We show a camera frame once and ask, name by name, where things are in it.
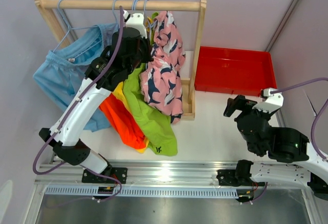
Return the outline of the blue wire hanger green shorts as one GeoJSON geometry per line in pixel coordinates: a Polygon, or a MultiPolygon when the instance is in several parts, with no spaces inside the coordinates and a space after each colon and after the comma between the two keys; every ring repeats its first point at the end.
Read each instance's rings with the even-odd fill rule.
{"type": "Polygon", "coordinates": [[[144,15],[144,19],[146,20],[146,29],[149,30],[149,32],[152,30],[152,27],[153,27],[153,23],[152,23],[152,19],[150,17],[148,17],[146,15],[146,5],[147,5],[147,2],[149,0],[145,0],[144,3],[143,3],[143,15],[144,15]]]}

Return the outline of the pink patterned shorts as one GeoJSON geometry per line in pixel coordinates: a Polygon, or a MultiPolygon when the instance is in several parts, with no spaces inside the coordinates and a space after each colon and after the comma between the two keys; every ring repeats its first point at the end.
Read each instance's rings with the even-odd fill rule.
{"type": "Polygon", "coordinates": [[[162,11],[154,18],[152,61],[140,73],[144,101],[177,123],[183,115],[180,70],[186,53],[174,16],[162,11]]]}

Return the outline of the blue wire hanger orange shorts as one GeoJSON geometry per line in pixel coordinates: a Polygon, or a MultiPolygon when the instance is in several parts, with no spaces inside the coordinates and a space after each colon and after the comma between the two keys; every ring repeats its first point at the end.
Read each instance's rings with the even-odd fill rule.
{"type": "Polygon", "coordinates": [[[120,29],[120,23],[119,23],[119,18],[117,16],[117,13],[115,12],[115,5],[116,5],[116,2],[118,0],[114,0],[113,3],[112,3],[112,13],[113,13],[113,16],[115,18],[115,23],[116,23],[116,26],[118,28],[118,30],[120,29]]]}

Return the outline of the lime green shorts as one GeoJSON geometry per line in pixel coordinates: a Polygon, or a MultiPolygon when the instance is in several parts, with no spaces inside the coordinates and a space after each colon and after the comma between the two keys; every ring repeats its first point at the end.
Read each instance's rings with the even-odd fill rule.
{"type": "Polygon", "coordinates": [[[149,140],[148,147],[157,155],[175,156],[178,152],[177,139],[171,127],[171,118],[144,101],[141,93],[140,73],[144,72],[147,63],[140,64],[124,82],[123,93],[131,113],[149,140]]]}

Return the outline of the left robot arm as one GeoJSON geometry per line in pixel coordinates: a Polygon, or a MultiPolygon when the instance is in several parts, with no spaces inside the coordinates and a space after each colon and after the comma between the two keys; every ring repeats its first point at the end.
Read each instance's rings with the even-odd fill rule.
{"type": "Polygon", "coordinates": [[[64,162],[91,170],[98,182],[107,182],[111,178],[109,162],[85,145],[80,135],[117,85],[128,79],[141,63],[150,60],[147,31],[120,28],[112,35],[111,45],[105,47],[87,68],[80,89],[66,111],[52,127],[40,130],[40,138],[64,162]]]}

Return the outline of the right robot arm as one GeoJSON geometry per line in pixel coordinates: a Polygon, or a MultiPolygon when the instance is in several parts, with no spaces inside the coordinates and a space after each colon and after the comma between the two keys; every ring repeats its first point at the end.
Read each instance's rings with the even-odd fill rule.
{"type": "Polygon", "coordinates": [[[277,161],[263,164],[239,160],[234,170],[218,170],[221,186],[252,186],[274,183],[311,189],[314,196],[327,200],[327,161],[315,151],[313,143],[293,128],[272,127],[271,116],[283,105],[280,93],[268,94],[258,103],[238,95],[229,98],[223,115],[234,119],[249,152],[277,161]]]}

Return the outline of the light blue shorts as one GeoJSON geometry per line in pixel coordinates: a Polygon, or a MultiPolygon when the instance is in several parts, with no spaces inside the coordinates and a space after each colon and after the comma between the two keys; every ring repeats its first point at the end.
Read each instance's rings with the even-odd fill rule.
{"type": "Polygon", "coordinates": [[[33,79],[62,112],[79,90],[88,66],[111,44],[117,31],[117,24],[99,24],[69,46],[48,52],[33,79]]]}

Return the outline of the red plastic tray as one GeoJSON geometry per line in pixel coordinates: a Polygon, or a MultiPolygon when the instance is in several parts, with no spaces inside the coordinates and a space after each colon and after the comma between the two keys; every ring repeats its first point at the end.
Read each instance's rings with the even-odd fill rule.
{"type": "Polygon", "coordinates": [[[277,88],[268,52],[201,46],[195,90],[259,96],[277,88]]]}

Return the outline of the wooden clothes rack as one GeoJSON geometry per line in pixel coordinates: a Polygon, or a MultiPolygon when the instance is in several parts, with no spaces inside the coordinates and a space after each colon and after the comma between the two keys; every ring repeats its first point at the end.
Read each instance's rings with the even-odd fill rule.
{"type": "MultiPolygon", "coordinates": [[[[111,10],[113,0],[34,0],[34,3],[46,22],[50,31],[54,35],[57,42],[60,42],[65,36],[64,29],[60,24],[58,17],[54,13],[54,9],[59,5],[62,9],[82,9],[82,10],[111,10]]],[[[115,9],[122,6],[124,9],[131,9],[133,1],[118,0],[115,9]]],[[[144,10],[144,3],[138,2],[137,10],[144,10]]],[[[175,1],[148,1],[146,10],[148,11],[178,11],[178,12],[197,12],[197,27],[194,51],[187,51],[186,63],[181,70],[182,81],[182,104],[183,116],[182,120],[195,119],[195,77],[200,52],[200,45],[204,27],[204,18],[207,9],[207,0],[198,2],[175,2],[175,1]]]]}

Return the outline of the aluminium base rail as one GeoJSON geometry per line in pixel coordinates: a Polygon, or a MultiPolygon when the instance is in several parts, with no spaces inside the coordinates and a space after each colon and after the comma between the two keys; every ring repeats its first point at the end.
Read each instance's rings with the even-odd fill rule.
{"type": "MultiPolygon", "coordinates": [[[[218,186],[217,171],[232,170],[233,162],[224,161],[133,161],[115,160],[113,167],[127,168],[129,187],[181,187],[209,188],[218,186]]],[[[270,187],[304,189],[310,182],[308,170],[295,165],[254,163],[253,181],[267,182],[270,187]]],[[[36,177],[36,185],[82,184],[83,169],[80,166],[63,165],[53,172],[36,177]]]]}

